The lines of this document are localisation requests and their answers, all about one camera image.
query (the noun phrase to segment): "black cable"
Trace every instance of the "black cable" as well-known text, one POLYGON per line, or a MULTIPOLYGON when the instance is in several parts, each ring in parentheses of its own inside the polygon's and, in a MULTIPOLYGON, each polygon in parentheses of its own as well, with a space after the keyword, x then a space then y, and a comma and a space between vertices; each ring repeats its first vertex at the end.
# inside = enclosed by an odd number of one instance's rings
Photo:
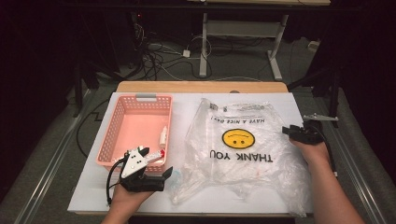
POLYGON ((180 60, 180 59, 185 59, 185 57, 179 57, 179 58, 173 59, 171 61, 162 62, 162 63, 172 63, 172 62, 175 62, 175 61, 180 60))
POLYGON ((143 64, 142 64, 142 63, 139 63, 139 64, 137 65, 136 69, 133 70, 132 72, 130 72, 130 73, 129 73, 128 75, 126 75, 124 78, 128 79, 128 78, 130 78, 130 77, 133 77, 133 76, 137 75, 140 71, 142 71, 142 69, 143 69, 143 64))
POLYGON ((99 105, 97 105, 96 108, 95 108, 91 113, 89 113, 89 114, 82 120, 82 122, 81 122, 81 123, 79 124, 79 126, 78 126, 78 129, 77 129, 77 132, 76 132, 76 142, 77 142, 77 146, 78 146, 79 151, 81 152, 81 154, 82 154, 85 158, 88 158, 88 155, 84 152, 84 150, 82 149, 81 144, 79 143, 79 138, 78 138, 79 131, 80 131, 82 125, 84 124, 84 122, 87 120, 87 118, 88 118, 90 115, 96 115, 95 121, 102 121, 101 119, 98 119, 99 112, 94 112, 94 111, 95 111, 97 108, 99 108, 99 106, 103 105, 104 103, 106 103, 106 102, 108 102, 108 101, 109 101, 109 99, 106 99, 105 101, 103 101, 102 103, 100 103, 99 105))
MULTIPOLYGON (((212 46, 212 49, 214 49, 214 48, 225 48, 226 49, 228 47, 229 46, 225 46, 225 45, 214 45, 214 46, 212 46)), ((228 49, 227 52, 219 54, 219 53, 214 52, 214 50, 212 50, 210 55, 213 55, 213 56, 216 56, 216 57, 224 57, 224 56, 227 56, 227 55, 229 55, 231 53, 233 53, 233 45, 232 44, 231 44, 231 47, 228 49)))
POLYGON ((124 158, 120 159, 119 161, 116 161, 116 163, 114 163, 114 165, 111 167, 110 171, 108 172, 107 182, 106 182, 106 196, 107 196, 108 206, 111 205, 110 188, 117 185, 117 184, 115 184, 110 187, 111 176, 113 175, 113 172, 117 168, 117 166, 123 162, 126 162, 127 160, 128 160, 128 156, 124 155, 124 158))
POLYGON ((175 43, 177 45, 180 45, 181 47, 186 47, 184 45, 184 43, 186 41, 184 39, 182 39, 182 38, 179 38, 179 37, 173 36, 173 35, 168 35, 168 34, 165 34, 165 33, 154 33, 154 32, 151 32, 151 33, 154 34, 154 35, 157 35, 158 39, 161 39, 161 40, 164 39, 166 41, 171 41, 171 42, 173 42, 173 43, 175 43))
POLYGON ((170 68, 170 67, 172 67, 172 66, 174 66, 174 65, 176 65, 176 64, 179 64, 179 63, 187 63, 187 64, 189 64, 189 65, 190 65, 190 68, 191 68, 191 74, 192 74, 193 77, 195 77, 194 68, 193 68, 192 63, 190 63, 190 62, 178 62, 178 63, 174 63, 174 64, 171 64, 171 65, 165 67, 164 69, 168 69, 168 68, 170 68))
POLYGON ((254 39, 254 41, 251 44, 246 44, 246 43, 242 42, 242 41, 250 41, 250 40, 247 40, 247 39, 245 39, 245 40, 243 40, 243 39, 237 40, 237 39, 232 39, 232 38, 228 37, 227 40, 229 40, 229 41, 231 41, 233 43, 236 43, 238 45, 242 45, 241 47, 236 47, 235 49, 243 49, 243 48, 247 48, 247 47, 257 47, 257 46, 259 46, 260 43, 264 40, 264 38, 257 37, 257 38, 254 39))
POLYGON ((157 69, 156 69, 156 63, 155 63, 156 60, 155 60, 155 58, 149 53, 148 50, 147 50, 145 56, 148 57, 147 61, 151 62, 151 66, 148 66, 148 65, 145 64, 145 66, 143 67, 143 71, 144 71, 144 73, 145 73, 144 78, 145 78, 146 80, 148 80, 148 79, 151 80, 152 77, 155 77, 154 80, 157 80, 157 74, 158 74, 159 71, 157 71, 157 69))
POLYGON ((142 59, 141 59, 141 68, 140 68, 139 73, 140 73, 141 71, 143 71, 143 76, 142 76, 142 77, 136 77, 136 78, 128 78, 128 80, 129 80, 129 81, 138 81, 138 80, 145 80, 145 79, 147 79, 147 74, 146 74, 145 70, 146 70, 146 68, 145 68, 145 65, 144 65, 143 58, 142 58, 142 59))
POLYGON ((230 50, 228 52, 224 53, 224 54, 216 54, 216 53, 213 52, 215 47, 227 47, 227 46, 219 46, 219 45, 216 46, 216 45, 213 45, 213 42, 211 41, 211 43, 212 43, 211 44, 211 47, 212 47, 212 52, 211 53, 213 55, 218 56, 218 57, 224 57, 224 56, 227 56, 227 55, 233 53, 233 41, 229 40, 228 38, 226 38, 226 39, 222 39, 222 38, 219 38, 219 37, 217 37, 217 38, 222 40, 222 41, 226 41, 227 40, 226 42, 228 42, 230 44, 230 50))
POLYGON ((118 185, 120 182, 117 182, 117 183, 115 183, 115 184, 113 184, 113 185, 111 185, 110 187, 108 187, 109 189, 111 189, 111 188, 113 188, 114 186, 116 186, 116 185, 118 185))
POLYGON ((151 52, 151 53, 155 56, 155 59, 158 62, 158 64, 162 64, 163 63, 163 56, 161 54, 156 53, 156 52, 151 52))
POLYGON ((148 72, 146 71, 146 65, 143 65, 143 73, 145 74, 142 79, 147 79, 148 72))
POLYGON ((180 53, 178 53, 178 52, 166 52, 166 51, 159 51, 159 50, 155 50, 155 52, 164 53, 164 54, 172 54, 172 55, 180 55, 180 53))
POLYGON ((315 132, 317 132, 320 135, 320 137, 323 138, 323 142, 326 145, 327 151, 329 152, 330 166, 332 167, 332 172, 334 173, 335 177, 337 177, 338 174, 337 174, 337 170, 335 168, 334 157, 332 156, 332 149, 330 148, 329 141, 326 139, 326 137, 324 136, 324 134, 322 133, 322 131, 319 128, 317 128, 313 125, 310 125, 309 128, 314 129, 315 132))

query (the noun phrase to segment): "human arm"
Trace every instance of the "human arm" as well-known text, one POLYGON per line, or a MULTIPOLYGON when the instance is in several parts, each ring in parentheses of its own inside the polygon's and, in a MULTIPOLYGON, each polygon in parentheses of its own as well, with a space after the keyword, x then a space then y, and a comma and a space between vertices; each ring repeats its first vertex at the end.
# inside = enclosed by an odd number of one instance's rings
POLYGON ((315 223, 364 223, 332 172, 325 143, 306 145, 290 141, 303 153, 312 178, 315 223))
POLYGON ((154 192, 129 192, 123 186, 116 185, 110 209, 102 224, 125 224, 128 219, 139 209, 149 196, 154 192))

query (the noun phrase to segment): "plastic bag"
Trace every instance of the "plastic bag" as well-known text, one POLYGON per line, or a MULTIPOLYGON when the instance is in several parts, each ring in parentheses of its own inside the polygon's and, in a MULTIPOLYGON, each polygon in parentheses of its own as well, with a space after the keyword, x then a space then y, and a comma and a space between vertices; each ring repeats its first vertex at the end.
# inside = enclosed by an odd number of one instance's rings
POLYGON ((215 105, 203 99, 186 135, 189 153, 172 202, 182 203, 207 186, 227 186, 241 198, 267 187, 278 191, 291 214, 304 217, 310 176, 282 126, 268 103, 215 105))

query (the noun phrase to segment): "basket handle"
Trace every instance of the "basket handle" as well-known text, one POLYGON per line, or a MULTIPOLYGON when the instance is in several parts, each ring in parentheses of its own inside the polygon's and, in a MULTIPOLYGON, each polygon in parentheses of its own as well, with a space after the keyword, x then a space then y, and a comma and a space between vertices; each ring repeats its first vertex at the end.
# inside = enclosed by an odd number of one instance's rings
POLYGON ((157 101, 156 93, 140 92, 136 94, 136 101, 138 102, 155 102, 157 101))

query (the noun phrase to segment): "white table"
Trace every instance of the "white table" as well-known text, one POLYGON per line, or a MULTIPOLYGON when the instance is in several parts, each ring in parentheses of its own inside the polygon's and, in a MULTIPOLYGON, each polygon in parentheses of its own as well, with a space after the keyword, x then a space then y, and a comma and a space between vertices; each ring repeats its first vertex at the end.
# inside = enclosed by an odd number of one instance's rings
MULTIPOLYGON (((108 171, 95 163, 101 141, 106 133, 111 110, 118 96, 129 94, 116 92, 113 94, 104 120, 92 145, 90 155, 81 173, 68 211, 77 214, 104 214, 106 205, 106 179, 108 171)), ((301 125, 302 118, 291 93, 171 93, 174 98, 173 117, 169 136, 167 165, 177 171, 183 164, 183 137, 190 127, 193 116, 202 98, 213 102, 269 102, 284 120, 285 125, 301 125)), ((171 203, 167 188, 172 185, 174 173, 165 183, 164 192, 156 192, 146 200, 138 214, 147 216, 259 216, 288 217, 285 203, 273 189, 255 189, 248 198, 241 200, 232 191, 224 187, 202 189, 186 202, 174 205, 171 203)), ((118 176, 113 175, 112 182, 118 176)))

